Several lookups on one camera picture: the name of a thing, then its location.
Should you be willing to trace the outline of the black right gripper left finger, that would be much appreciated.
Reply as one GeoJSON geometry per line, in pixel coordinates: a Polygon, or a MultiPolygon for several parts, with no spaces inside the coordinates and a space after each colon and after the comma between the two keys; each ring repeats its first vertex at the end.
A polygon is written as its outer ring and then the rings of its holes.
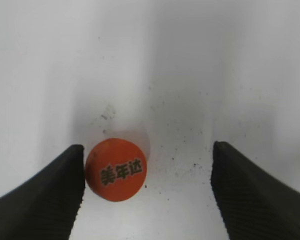
{"type": "Polygon", "coordinates": [[[0,197],[0,240],[69,239],[85,187],[84,147],[74,144],[0,197]]]}

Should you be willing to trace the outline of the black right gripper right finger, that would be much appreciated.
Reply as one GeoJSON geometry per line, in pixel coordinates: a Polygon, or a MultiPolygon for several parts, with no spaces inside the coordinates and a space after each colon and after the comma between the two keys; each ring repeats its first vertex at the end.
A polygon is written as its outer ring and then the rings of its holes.
{"type": "Polygon", "coordinates": [[[300,240],[300,193],[225,141],[213,144],[210,184],[231,240],[300,240]]]}

